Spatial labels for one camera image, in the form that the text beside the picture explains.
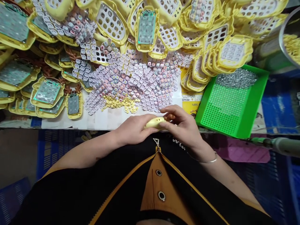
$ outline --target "forearm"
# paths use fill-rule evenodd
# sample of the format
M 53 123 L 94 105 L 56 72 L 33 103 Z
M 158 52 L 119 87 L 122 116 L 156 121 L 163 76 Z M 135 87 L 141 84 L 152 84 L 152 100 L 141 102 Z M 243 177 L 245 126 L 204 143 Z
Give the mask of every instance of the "forearm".
M 115 132 L 108 132 L 71 149 L 45 175 L 59 169 L 91 167 L 97 160 L 121 146 L 122 144 L 118 142 Z
M 196 159 L 201 161 L 212 161 L 215 159 L 213 149 L 205 141 L 201 144 L 201 148 L 193 149 Z M 203 168 L 217 181 L 227 187 L 232 193 L 242 199 L 247 199 L 255 204 L 258 201 L 247 187 L 247 185 L 239 178 L 239 176 L 227 165 L 224 160 L 217 155 L 217 160 L 213 163 L 200 163 Z

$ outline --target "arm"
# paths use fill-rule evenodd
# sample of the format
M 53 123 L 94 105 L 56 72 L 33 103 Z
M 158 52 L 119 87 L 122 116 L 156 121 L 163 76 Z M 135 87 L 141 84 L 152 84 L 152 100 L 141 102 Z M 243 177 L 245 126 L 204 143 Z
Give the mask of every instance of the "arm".
M 71 149 L 47 171 L 44 177 L 60 169 L 91 167 L 117 148 L 143 142 L 150 134 L 158 132 L 158 129 L 152 127 L 144 129 L 146 123 L 155 117 L 152 114 L 129 117 L 116 130 Z
M 167 121 L 159 125 L 173 134 L 180 142 L 190 147 L 190 153 L 194 159 L 209 162 L 215 159 L 213 149 L 201 137 L 195 119 L 187 114 L 178 105 L 168 106 L 161 110 L 166 113 L 164 118 Z M 242 200 L 248 200 L 255 205 L 262 207 L 239 176 L 217 155 L 217 160 L 213 163 L 200 163 L 204 169 L 217 181 L 227 187 L 232 193 Z

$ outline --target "silver bracelet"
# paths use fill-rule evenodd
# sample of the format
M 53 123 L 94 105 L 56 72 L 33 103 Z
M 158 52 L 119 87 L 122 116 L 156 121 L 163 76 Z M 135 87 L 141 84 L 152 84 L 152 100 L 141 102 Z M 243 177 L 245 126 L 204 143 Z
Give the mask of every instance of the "silver bracelet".
M 188 153 L 188 155 L 189 155 L 193 160 L 196 160 L 197 162 L 200 162 L 200 163 L 213 163 L 213 162 L 217 161 L 217 157 L 218 157 L 218 154 L 217 154 L 215 151 L 214 151 L 214 153 L 215 153 L 215 155 L 216 155 L 216 158 L 215 158 L 214 160 L 208 161 L 208 162 L 201 161 L 201 160 L 197 160 L 197 159 L 193 158 L 193 157 L 190 155 L 190 153 Z

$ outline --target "person's left hand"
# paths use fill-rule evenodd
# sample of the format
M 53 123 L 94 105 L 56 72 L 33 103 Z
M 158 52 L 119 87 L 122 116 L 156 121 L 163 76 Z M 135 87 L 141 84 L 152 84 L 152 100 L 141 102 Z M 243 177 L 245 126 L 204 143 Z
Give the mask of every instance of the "person's left hand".
M 145 125 L 156 117 L 157 116 L 153 114 L 145 114 L 141 116 L 131 116 L 125 120 L 124 123 L 113 131 L 117 135 L 120 145 L 139 144 L 150 134 L 158 132 L 159 130 L 153 127 L 144 129 Z

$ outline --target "floor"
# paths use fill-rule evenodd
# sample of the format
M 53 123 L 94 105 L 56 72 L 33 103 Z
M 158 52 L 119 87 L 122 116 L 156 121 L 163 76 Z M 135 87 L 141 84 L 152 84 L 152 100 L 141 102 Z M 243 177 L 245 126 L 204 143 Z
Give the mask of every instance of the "floor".
M 38 130 L 0 130 L 0 189 L 24 177 L 36 181 Z

